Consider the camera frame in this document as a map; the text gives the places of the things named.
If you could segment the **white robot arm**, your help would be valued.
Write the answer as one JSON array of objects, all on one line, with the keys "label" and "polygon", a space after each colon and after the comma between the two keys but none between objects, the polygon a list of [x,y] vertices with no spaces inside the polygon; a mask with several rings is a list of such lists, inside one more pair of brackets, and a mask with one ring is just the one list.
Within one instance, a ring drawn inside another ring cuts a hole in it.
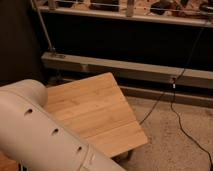
[{"label": "white robot arm", "polygon": [[29,171],[125,171],[45,111],[32,79],[0,87],[0,151]]}]

